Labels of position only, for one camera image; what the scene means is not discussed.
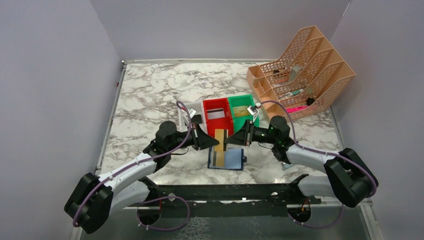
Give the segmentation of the white plastic bin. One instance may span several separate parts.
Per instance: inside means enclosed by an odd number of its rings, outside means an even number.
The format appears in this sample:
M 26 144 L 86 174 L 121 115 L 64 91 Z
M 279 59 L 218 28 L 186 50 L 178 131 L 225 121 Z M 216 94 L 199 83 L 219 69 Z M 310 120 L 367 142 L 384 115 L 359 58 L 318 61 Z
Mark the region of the white plastic bin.
M 192 118 L 194 115 L 201 115 L 203 119 L 203 124 L 199 124 L 199 126 L 202 128 L 202 130 L 205 133 L 208 133 L 207 125 L 206 125 L 206 116 L 204 113 L 204 104 L 203 101 L 195 101 L 195 102 L 185 102 L 184 105 L 188 108 L 190 113 L 190 118 Z M 179 128 L 182 131 L 187 130 L 187 113 L 184 110 L 177 109 L 178 110 L 178 120 L 179 120 Z

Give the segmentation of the navy blue card holder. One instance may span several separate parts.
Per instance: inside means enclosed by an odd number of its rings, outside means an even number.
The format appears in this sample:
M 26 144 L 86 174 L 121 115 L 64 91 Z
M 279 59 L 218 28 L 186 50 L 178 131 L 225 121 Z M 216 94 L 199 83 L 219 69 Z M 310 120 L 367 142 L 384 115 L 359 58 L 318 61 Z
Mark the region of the navy blue card holder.
M 209 169 L 221 169 L 221 170 L 232 170 L 242 171 L 244 169 L 244 163 L 247 162 L 244 149 L 242 148 L 228 148 L 225 154 L 225 167 L 214 167 L 212 166 L 214 147 L 209 148 L 207 167 Z

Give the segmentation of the red plastic bin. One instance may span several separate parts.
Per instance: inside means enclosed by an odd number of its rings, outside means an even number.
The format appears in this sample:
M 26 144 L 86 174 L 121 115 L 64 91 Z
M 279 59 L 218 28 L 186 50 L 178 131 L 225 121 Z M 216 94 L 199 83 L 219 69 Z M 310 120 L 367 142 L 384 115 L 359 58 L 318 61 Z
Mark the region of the red plastic bin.
M 202 103 L 208 135 L 214 137 L 216 129 L 227 130 L 228 135 L 232 135 L 234 123 L 228 99 L 226 97 L 206 99 Z

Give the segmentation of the green plastic bin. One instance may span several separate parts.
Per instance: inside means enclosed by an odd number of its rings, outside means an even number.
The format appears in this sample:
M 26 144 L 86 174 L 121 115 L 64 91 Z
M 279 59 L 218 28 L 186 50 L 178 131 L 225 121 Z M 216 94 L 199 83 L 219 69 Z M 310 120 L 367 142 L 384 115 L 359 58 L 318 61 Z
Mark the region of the green plastic bin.
M 232 115 L 234 132 L 237 132 L 246 120 L 253 119 L 247 108 L 255 104 L 254 99 L 251 94 L 229 96 L 227 99 Z

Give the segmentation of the peach desk organizer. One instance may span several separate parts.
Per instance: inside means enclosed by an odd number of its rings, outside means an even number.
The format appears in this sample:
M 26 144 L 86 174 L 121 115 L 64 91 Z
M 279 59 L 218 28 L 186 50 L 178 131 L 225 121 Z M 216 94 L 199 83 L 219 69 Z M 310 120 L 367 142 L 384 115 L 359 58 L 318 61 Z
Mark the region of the peach desk organizer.
M 302 65 L 302 71 L 289 82 L 290 70 Z M 246 81 L 255 99 L 264 102 L 261 112 L 269 121 L 274 116 L 286 116 L 285 108 L 306 105 L 307 98 L 315 102 L 308 108 L 290 114 L 293 120 L 326 111 L 355 77 L 355 72 L 315 26 L 301 28 L 277 60 L 248 68 Z M 304 91 L 287 99 L 279 96 Z

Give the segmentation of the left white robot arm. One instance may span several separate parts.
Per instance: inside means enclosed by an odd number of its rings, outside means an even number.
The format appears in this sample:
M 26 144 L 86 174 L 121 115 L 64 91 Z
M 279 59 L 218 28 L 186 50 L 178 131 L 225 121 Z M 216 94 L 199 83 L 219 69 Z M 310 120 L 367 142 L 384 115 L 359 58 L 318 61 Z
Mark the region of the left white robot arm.
M 72 218 L 74 227 L 91 234 L 114 210 L 143 202 L 150 190 L 140 180 L 163 168 L 175 151 L 187 147 L 204 150 L 218 144 L 197 123 L 190 123 L 186 131 L 180 132 L 174 122 L 165 121 L 159 125 L 154 140 L 132 161 L 107 173 L 83 175 L 64 211 Z

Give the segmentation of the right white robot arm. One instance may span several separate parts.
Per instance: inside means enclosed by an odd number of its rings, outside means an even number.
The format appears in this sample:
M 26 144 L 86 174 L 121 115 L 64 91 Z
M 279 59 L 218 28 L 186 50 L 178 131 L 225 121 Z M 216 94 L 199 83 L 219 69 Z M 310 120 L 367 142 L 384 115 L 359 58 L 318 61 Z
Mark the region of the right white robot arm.
M 301 146 L 290 137 L 290 130 L 283 116 L 272 117 L 267 128 L 256 127 L 246 120 L 241 129 L 224 142 L 239 146 L 253 142 L 271 144 L 278 161 L 324 173 L 325 176 L 309 176 L 299 182 L 304 196 L 333 197 L 353 208 L 376 193 L 379 186 L 376 177 L 353 149 L 337 152 Z

